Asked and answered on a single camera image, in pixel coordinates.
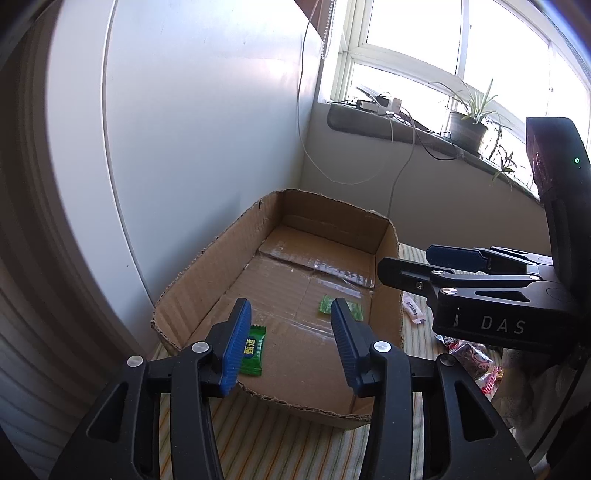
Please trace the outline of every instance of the metal screw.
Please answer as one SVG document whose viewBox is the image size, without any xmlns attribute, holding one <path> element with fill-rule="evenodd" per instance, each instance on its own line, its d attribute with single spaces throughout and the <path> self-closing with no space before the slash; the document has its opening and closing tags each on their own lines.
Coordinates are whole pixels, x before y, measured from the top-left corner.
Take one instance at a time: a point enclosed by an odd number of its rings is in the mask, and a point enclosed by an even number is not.
<svg viewBox="0 0 591 480">
<path fill-rule="evenodd" d="M 140 355 L 132 355 L 127 359 L 127 365 L 129 367 L 139 367 L 144 363 L 144 359 Z"/>
<path fill-rule="evenodd" d="M 449 354 L 445 354 L 442 355 L 441 357 L 439 357 L 439 360 L 441 360 L 441 363 L 443 365 L 445 365 L 446 367 L 452 367 L 453 365 L 456 364 L 456 357 L 454 357 L 453 355 L 449 355 Z"/>
<path fill-rule="evenodd" d="M 209 350 L 207 342 L 197 342 L 191 346 L 191 350 L 195 353 L 203 353 Z"/>
<path fill-rule="evenodd" d="M 389 352 L 392 349 L 392 345 L 390 345 L 388 342 L 384 342 L 382 340 L 379 340 L 379 341 L 377 341 L 377 342 L 374 343 L 374 348 L 378 352 L 386 353 L 386 352 Z"/>
</svg>

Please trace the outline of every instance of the window frame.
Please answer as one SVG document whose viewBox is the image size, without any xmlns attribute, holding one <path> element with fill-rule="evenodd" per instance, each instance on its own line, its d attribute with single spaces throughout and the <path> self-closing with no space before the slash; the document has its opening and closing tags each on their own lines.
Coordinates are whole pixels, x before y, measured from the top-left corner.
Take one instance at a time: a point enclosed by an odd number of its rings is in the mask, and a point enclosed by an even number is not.
<svg viewBox="0 0 591 480">
<path fill-rule="evenodd" d="M 591 147 L 591 83 L 585 76 L 574 54 L 568 44 L 556 30 L 554 25 L 528 0 L 494 0 L 530 27 L 547 45 L 550 61 L 550 84 L 552 89 L 552 65 L 556 54 L 565 59 L 569 67 L 575 72 L 579 80 L 587 90 L 587 138 L 583 142 L 587 150 Z M 462 83 L 466 67 L 468 50 L 468 32 L 470 30 L 470 0 L 461 0 L 462 13 L 460 19 L 460 42 L 456 62 L 456 72 L 450 73 L 431 65 L 422 60 L 410 57 L 394 50 L 368 44 L 365 39 L 368 37 L 369 21 L 371 19 L 374 0 L 348 0 L 348 7 L 345 15 L 345 23 L 341 32 L 339 54 L 331 99 L 342 101 L 346 99 L 351 83 L 353 66 L 355 64 L 366 65 L 377 68 L 388 73 L 400 75 L 407 79 L 422 83 L 434 90 L 449 95 L 444 87 L 434 85 L 433 82 L 441 82 L 452 90 L 462 92 L 461 97 L 467 99 Z M 478 90 L 468 85 L 469 90 L 474 94 Z M 511 111 L 496 101 L 492 101 L 491 109 L 497 110 L 502 116 L 502 124 L 511 130 L 511 133 L 525 143 L 525 122 L 520 120 Z M 457 102 L 450 100 L 450 109 L 457 108 Z"/>
</svg>

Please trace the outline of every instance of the box flap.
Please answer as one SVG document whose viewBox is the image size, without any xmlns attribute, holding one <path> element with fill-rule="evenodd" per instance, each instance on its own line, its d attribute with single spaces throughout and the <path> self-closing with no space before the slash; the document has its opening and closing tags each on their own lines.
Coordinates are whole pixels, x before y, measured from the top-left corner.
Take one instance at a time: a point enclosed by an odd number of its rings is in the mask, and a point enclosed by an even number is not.
<svg viewBox="0 0 591 480">
<path fill-rule="evenodd" d="M 232 285 L 275 228 L 282 214 L 281 192 L 252 205 L 181 272 L 160 297 L 152 326 L 176 349 Z"/>
<path fill-rule="evenodd" d="M 383 257 L 398 258 L 398 237 L 393 225 L 388 227 L 375 255 L 376 269 Z M 404 349 L 402 338 L 402 292 L 382 285 L 376 275 L 376 287 L 372 296 L 369 325 L 380 340 L 385 340 Z M 373 398 L 356 398 L 352 413 L 356 415 L 371 414 Z"/>
<path fill-rule="evenodd" d="M 384 217 L 316 193 L 286 190 L 284 225 L 375 254 L 389 222 Z"/>
</svg>

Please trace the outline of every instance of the candy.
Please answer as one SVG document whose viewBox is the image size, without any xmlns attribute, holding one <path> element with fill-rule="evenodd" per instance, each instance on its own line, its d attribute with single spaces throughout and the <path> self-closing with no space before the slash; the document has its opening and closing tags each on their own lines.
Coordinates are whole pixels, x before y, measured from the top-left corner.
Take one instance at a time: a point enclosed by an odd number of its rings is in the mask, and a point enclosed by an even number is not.
<svg viewBox="0 0 591 480">
<path fill-rule="evenodd" d="M 333 297 L 329 297 L 328 295 L 324 295 L 320 302 L 320 307 L 318 310 L 322 313 L 330 314 L 330 307 L 334 301 Z M 347 305 L 349 306 L 349 310 L 351 310 L 351 315 L 353 318 L 358 322 L 363 322 L 363 308 L 359 303 L 355 303 L 354 301 L 348 301 Z"/>
<path fill-rule="evenodd" d="M 419 324 L 425 321 L 425 314 L 421 312 L 421 309 L 407 292 L 402 294 L 402 306 L 413 323 Z"/>
<path fill-rule="evenodd" d="M 260 325 L 252 325 L 246 337 L 244 345 L 244 355 L 242 356 L 242 365 L 240 373 L 246 375 L 260 376 L 262 374 L 262 343 L 265 339 L 267 328 Z"/>
</svg>

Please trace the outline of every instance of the spider plant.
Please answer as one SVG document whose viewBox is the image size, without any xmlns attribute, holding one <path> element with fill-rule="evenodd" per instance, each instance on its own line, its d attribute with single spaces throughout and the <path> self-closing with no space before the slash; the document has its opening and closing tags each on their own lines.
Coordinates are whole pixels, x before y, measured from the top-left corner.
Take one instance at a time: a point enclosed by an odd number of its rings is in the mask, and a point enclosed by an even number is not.
<svg viewBox="0 0 591 480">
<path fill-rule="evenodd" d="M 512 187 L 515 178 L 511 178 L 509 175 L 514 174 L 515 169 L 517 168 L 517 163 L 515 163 L 515 161 L 513 160 L 513 151 L 509 153 L 505 147 L 499 145 L 499 149 L 496 152 L 500 158 L 500 170 L 492 176 L 491 183 L 494 183 L 497 178 L 503 175 L 508 180 L 509 185 Z"/>
<path fill-rule="evenodd" d="M 491 79 L 491 82 L 488 84 L 488 88 L 486 93 L 475 92 L 468 88 L 468 85 L 462 80 L 464 87 L 466 87 L 466 91 L 468 92 L 470 98 L 468 100 L 464 100 L 456 91 L 449 88 L 447 85 L 441 82 L 433 82 L 442 87 L 446 88 L 450 93 L 453 100 L 458 103 L 461 103 L 464 108 L 466 109 L 466 115 L 462 118 L 462 120 L 466 120 L 468 118 L 472 118 L 475 124 L 482 123 L 485 118 L 489 118 L 491 115 L 499 116 L 499 113 L 496 110 L 486 109 L 490 102 L 492 102 L 496 95 L 491 96 L 491 88 L 492 82 L 494 79 Z"/>
<path fill-rule="evenodd" d="M 530 177 L 527 179 L 525 186 L 527 186 L 530 190 L 533 190 L 534 185 L 534 175 L 530 173 Z"/>
</svg>

